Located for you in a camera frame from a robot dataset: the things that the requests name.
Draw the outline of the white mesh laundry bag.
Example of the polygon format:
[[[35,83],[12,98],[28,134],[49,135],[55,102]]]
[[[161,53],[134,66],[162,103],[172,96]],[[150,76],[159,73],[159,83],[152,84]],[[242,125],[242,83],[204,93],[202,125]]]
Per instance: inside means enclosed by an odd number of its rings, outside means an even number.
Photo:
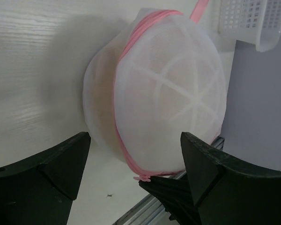
[[[83,80],[86,124],[98,145],[122,155],[136,179],[185,169],[180,136],[206,143],[219,135],[227,87],[219,53],[190,16],[142,8],[89,63]]]

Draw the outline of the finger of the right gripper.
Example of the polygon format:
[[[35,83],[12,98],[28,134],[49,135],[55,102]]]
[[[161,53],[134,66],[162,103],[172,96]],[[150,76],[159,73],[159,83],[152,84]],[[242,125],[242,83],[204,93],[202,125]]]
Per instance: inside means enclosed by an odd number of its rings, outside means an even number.
[[[170,213],[170,220],[176,220],[180,225],[201,224],[186,175],[179,179],[154,176],[150,181],[139,181],[139,186],[162,203]]]

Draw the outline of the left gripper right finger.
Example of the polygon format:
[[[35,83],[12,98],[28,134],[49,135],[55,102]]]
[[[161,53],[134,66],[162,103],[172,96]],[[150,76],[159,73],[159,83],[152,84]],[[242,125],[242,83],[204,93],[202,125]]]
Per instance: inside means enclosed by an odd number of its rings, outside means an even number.
[[[257,166],[183,132],[194,206],[204,225],[281,225],[281,171]]]

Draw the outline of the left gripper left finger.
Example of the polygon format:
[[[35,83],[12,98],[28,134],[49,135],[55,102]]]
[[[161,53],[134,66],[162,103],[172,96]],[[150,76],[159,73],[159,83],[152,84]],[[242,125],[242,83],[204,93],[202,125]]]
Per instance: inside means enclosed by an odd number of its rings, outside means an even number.
[[[91,138],[60,144],[0,167],[0,225],[65,225],[76,200]]]

